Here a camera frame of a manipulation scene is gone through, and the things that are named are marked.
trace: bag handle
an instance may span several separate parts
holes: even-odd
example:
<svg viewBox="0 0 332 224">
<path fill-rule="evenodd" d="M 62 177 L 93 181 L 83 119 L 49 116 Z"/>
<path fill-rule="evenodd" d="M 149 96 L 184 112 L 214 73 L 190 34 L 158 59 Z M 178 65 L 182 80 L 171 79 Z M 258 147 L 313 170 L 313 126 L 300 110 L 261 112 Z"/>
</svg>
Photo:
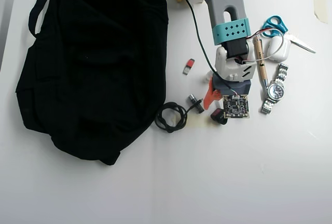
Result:
<svg viewBox="0 0 332 224">
<path fill-rule="evenodd" d="M 36 34 L 36 24 L 39 17 L 39 14 L 43 10 L 47 0 L 37 0 L 34 7 L 32 8 L 29 15 L 29 30 L 34 37 L 37 37 Z"/>
</svg>

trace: teal bracket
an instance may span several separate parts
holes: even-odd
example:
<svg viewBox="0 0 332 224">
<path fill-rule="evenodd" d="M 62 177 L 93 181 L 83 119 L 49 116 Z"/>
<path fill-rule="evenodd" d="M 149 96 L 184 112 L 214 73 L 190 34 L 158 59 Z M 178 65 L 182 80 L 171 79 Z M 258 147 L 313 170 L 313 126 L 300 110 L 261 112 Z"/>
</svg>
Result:
<svg viewBox="0 0 332 224">
<path fill-rule="evenodd" d="M 249 20 L 243 18 L 214 26 L 212 29 L 214 45 L 251 35 Z"/>
</svg>

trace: metal watch band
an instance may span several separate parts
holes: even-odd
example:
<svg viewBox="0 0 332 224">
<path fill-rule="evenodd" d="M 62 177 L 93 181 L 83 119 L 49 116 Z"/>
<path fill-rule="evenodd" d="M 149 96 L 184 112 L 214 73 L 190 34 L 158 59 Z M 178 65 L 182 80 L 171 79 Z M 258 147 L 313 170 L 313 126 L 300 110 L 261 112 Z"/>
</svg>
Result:
<svg viewBox="0 0 332 224">
<path fill-rule="evenodd" d="M 287 77 L 287 70 L 288 66 L 284 63 L 281 63 L 278 68 L 278 74 L 274 80 L 275 83 L 284 85 L 285 79 Z M 277 103 L 277 101 L 272 100 L 270 97 L 267 96 L 265 99 L 263 106 L 261 108 L 261 112 L 263 114 L 270 114 L 272 111 L 272 107 Z"/>
<path fill-rule="evenodd" d="M 263 106 L 261 108 L 261 112 L 263 114 L 270 114 L 272 111 L 272 107 L 274 106 L 275 102 L 273 102 L 270 99 L 266 99 L 263 103 Z"/>
<path fill-rule="evenodd" d="M 275 78 L 275 83 L 284 85 L 285 79 L 287 77 L 287 70 L 288 70 L 288 66 L 284 63 L 281 63 L 279 65 L 279 69 L 278 69 L 278 74 Z"/>
</svg>

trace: watch face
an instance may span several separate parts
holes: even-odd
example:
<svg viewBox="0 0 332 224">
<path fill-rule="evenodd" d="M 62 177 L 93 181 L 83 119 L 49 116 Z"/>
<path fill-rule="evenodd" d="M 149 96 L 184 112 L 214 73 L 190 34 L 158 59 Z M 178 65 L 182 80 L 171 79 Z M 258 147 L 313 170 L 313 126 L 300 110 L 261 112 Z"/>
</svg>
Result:
<svg viewBox="0 0 332 224">
<path fill-rule="evenodd" d="M 275 101 L 279 101 L 284 96 L 284 93 L 284 88 L 279 84 L 272 84 L 268 89 L 269 96 Z"/>
</svg>

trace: circuit board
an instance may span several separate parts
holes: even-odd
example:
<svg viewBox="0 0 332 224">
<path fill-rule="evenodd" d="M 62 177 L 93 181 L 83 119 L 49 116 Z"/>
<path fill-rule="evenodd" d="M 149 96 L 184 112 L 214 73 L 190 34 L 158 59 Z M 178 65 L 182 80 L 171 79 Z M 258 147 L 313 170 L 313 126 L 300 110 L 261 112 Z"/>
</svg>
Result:
<svg viewBox="0 0 332 224">
<path fill-rule="evenodd" d="M 248 95 L 224 95 L 224 118 L 249 118 Z"/>
</svg>

